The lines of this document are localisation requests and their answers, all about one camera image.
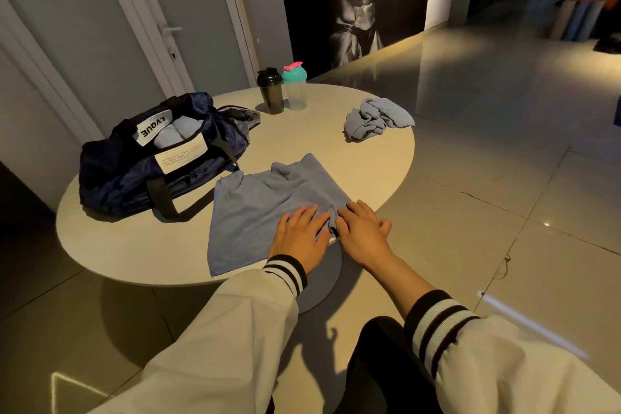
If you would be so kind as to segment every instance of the navy duffel bag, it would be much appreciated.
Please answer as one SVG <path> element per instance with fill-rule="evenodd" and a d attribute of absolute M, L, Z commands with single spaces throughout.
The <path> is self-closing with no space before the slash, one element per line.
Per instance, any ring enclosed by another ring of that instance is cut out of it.
<path fill-rule="evenodd" d="M 154 138 L 181 116 L 202 121 L 181 143 L 157 149 Z M 206 93 L 174 96 L 123 120 L 107 139 L 82 147 L 80 203 L 117 217 L 156 208 L 166 220 L 187 221 L 213 199 L 213 190 L 183 212 L 173 198 L 209 182 L 249 145 L 248 130 L 260 122 L 254 110 L 213 107 Z"/>

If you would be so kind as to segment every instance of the round table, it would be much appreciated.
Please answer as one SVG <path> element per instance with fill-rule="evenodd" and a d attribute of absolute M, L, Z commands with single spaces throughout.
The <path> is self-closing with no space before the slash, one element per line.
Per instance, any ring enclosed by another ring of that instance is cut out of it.
<path fill-rule="evenodd" d="M 291 164 L 312 152 L 353 200 L 362 199 L 374 210 L 400 186 L 414 158 L 412 128 L 386 129 L 383 135 L 353 143 L 343 133 L 345 116 L 374 97 L 348 87 L 308 84 L 308 108 L 261 114 L 261 124 L 250 132 L 250 145 L 239 160 L 246 174 L 263 172 L 272 162 Z M 213 99 L 258 108 L 258 88 L 225 93 Z M 181 211 L 202 197 L 227 175 L 224 172 L 202 187 L 174 200 Z M 77 263 L 104 277 L 150 286 L 198 285 L 220 282 L 265 261 L 212 277 L 207 265 L 207 243 L 213 203 L 186 223 L 164 223 L 148 210 L 116 222 L 89 217 L 78 196 L 78 178 L 69 184 L 58 207 L 56 227 L 63 248 Z M 335 285 L 341 266 L 340 245 L 330 245 L 322 264 L 309 276 L 298 297 L 300 312 L 318 304 Z"/>

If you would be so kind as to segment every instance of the door handle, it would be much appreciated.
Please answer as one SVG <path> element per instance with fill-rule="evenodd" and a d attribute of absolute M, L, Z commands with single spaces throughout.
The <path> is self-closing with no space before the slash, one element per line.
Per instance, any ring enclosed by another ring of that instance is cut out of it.
<path fill-rule="evenodd" d="M 158 25 L 159 32 L 161 34 L 172 34 L 174 31 L 182 31 L 183 28 L 181 26 L 168 26 L 160 23 Z"/>

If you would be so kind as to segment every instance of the black and white striped cuff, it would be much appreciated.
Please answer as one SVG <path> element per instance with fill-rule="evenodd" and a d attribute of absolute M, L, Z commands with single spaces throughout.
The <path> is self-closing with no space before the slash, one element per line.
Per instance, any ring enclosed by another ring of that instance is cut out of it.
<path fill-rule="evenodd" d="M 281 277 L 296 298 L 308 285 L 306 272 L 295 257 L 284 254 L 274 256 L 265 264 L 263 271 Z"/>
<path fill-rule="evenodd" d="M 442 290 L 423 295 L 406 318 L 406 338 L 431 377 L 435 379 L 438 363 L 446 348 L 455 343 L 457 332 L 472 319 L 479 319 Z"/>

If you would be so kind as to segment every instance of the bag strap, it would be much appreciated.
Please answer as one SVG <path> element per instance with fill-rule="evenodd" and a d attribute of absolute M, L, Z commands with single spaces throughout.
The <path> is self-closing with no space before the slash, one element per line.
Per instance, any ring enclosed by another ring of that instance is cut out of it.
<path fill-rule="evenodd" d="M 239 170 L 239 164 L 237 163 L 237 158 L 233 153 L 233 149 L 231 149 L 230 144 L 226 141 L 220 139 L 219 137 L 215 138 L 207 149 L 217 147 L 222 150 L 224 154 L 235 164 L 235 170 Z M 178 212 L 175 208 L 175 204 L 173 203 L 173 197 L 170 195 L 170 191 L 168 190 L 168 186 L 164 177 L 157 177 L 155 179 L 147 180 L 147 191 L 149 193 L 149 197 L 153 201 L 155 205 L 155 209 L 159 211 L 159 213 L 166 220 L 170 220 L 177 223 L 185 223 L 194 218 L 199 211 L 201 211 L 205 206 L 213 202 L 213 195 L 215 193 L 215 188 L 208 191 L 205 195 L 199 198 L 196 203 L 189 206 L 182 212 Z"/>

